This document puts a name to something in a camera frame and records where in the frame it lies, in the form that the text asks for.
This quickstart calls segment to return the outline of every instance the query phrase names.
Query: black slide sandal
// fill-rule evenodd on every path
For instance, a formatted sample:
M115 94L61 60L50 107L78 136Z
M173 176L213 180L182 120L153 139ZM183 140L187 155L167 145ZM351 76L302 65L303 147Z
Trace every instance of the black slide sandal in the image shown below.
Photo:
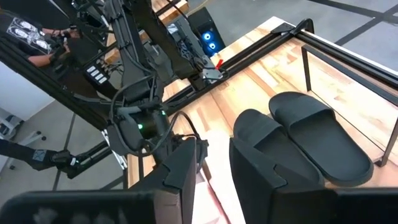
M270 99L269 110L332 184L354 187L372 177L372 161L327 105L303 93L284 92Z
M268 159L294 170L312 182L325 184L321 172L287 137L285 129L259 111L243 111L235 121L234 138L261 151Z

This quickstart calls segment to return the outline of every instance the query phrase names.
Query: red tag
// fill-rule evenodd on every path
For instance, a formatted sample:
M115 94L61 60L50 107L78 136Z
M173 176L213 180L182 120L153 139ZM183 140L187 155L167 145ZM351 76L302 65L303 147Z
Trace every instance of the red tag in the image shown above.
M217 70L221 67L221 65L223 64L223 62L224 62L223 59L220 59L220 60L218 61L217 65L216 65L216 69L217 69Z

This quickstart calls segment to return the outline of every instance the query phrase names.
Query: blue light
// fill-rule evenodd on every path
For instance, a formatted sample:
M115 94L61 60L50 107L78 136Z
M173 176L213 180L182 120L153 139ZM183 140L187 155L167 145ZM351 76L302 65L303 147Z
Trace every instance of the blue light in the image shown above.
M213 35L212 32L208 31L208 32L204 32L204 33L201 35L201 37L202 37L202 39L203 39L205 42L209 42L209 41L212 41L212 40L213 40L214 35Z
M215 50L217 48L217 44L215 42L211 42L211 43L209 43L209 48L211 50Z

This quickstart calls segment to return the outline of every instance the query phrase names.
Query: computer tower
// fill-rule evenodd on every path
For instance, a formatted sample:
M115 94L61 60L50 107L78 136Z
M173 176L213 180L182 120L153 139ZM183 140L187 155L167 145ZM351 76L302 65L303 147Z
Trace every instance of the computer tower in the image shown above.
M200 39L203 51L207 56L211 57L226 47L206 7L189 16L188 21L195 35Z

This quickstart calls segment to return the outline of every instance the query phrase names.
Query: black t-shirt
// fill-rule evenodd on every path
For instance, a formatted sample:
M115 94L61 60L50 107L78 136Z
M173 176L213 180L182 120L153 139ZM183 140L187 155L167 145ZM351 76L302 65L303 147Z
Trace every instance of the black t-shirt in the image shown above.
M44 39L42 26L13 12L0 9L0 31L26 58L52 53L50 44Z

